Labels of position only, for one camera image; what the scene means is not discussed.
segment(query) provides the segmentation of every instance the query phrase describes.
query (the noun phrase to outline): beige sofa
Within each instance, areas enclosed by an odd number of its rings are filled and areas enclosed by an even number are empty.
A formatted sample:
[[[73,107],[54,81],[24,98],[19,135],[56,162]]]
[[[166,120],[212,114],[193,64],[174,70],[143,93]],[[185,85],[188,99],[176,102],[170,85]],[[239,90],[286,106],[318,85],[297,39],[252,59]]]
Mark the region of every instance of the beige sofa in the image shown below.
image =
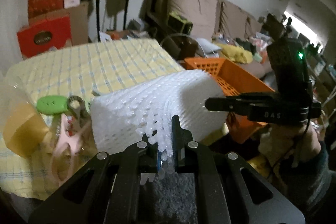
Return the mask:
[[[246,39],[262,27],[252,15],[227,0],[148,0],[147,16],[167,33],[165,22],[173,10],[193,22],[192,36],[209,41],[216,32]],[[272,70],[269,62],[260,64],[253,61],[241,66],[258,78]]]

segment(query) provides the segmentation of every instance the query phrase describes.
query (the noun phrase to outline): brown cardboard box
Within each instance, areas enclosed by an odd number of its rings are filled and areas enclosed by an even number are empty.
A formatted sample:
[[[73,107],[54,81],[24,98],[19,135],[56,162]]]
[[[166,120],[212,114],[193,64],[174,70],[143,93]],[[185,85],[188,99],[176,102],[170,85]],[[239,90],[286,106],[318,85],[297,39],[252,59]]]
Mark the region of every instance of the brown cardboard box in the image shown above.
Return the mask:
[[[87,20],[88,2],[82,1],[77,7],[55,10],[38,17],[29,19],[29,25],[32,25],[42,19],[61,17],[69,14],[72,45],[82,45],[88,42],[88,20]]]

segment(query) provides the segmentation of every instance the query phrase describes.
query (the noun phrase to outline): yellow cloth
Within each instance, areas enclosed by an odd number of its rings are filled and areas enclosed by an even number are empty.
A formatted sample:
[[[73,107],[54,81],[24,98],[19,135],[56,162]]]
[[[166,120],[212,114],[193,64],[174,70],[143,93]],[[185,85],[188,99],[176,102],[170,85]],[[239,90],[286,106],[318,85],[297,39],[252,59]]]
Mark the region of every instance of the yellow cloth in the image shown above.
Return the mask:
[[[13,65],[8,75],[20,77],[36,104],[46,95],[79,95],[129,88],[161,75],[183,71],[153,39],[92,43],[47,52]],[[43,116],[51,125],[52,117]],[[90,159],[80,157],[83,165]],[[57,186],[49,179],[50,154],[40,146],[24,159],[10,151],[0,133],[0,187],[25,198],[45,200]]]
[[[220,48],[222,48],[221,52],[224,54],[224,56],[233,62],[249,64],[253,61],[252,53],[247,50],[244,50],[243,47],[225,45],[222,43],[215,43],[215,44]]]

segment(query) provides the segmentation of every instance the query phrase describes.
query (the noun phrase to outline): bright light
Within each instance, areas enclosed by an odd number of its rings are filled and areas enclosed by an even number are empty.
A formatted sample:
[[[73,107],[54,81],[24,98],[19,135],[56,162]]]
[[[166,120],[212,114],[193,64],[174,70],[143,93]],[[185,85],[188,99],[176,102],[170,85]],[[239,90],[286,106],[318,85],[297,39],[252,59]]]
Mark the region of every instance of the bright light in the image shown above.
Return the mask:
[[[285,12],[285,16],[287,17],[287,20],[284,22],[284,25],[287,24],[288,18],[292,18],[292,26],[299,32],[302,33],[305,37],[307,37],[310,40],[310,43],[314,44],[314,46],[317,45],[317,34],[314,33],[308,26],[306,26],[303,22],[298,20],[295,16],[292,16],[290,13]]]

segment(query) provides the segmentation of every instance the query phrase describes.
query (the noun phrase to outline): dark sleeve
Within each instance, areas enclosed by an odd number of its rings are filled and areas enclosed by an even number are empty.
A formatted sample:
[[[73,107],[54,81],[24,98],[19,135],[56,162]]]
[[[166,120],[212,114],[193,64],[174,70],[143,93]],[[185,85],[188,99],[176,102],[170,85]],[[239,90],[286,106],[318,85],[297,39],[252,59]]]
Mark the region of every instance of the dark sleeve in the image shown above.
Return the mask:
[[[328,153],[324,142],[321,152],[308,162],[292,168],[293,157],[282,161],[280,176],[287,185],[287,198],[305,215],[311,218],[321,207],[331,181]]]

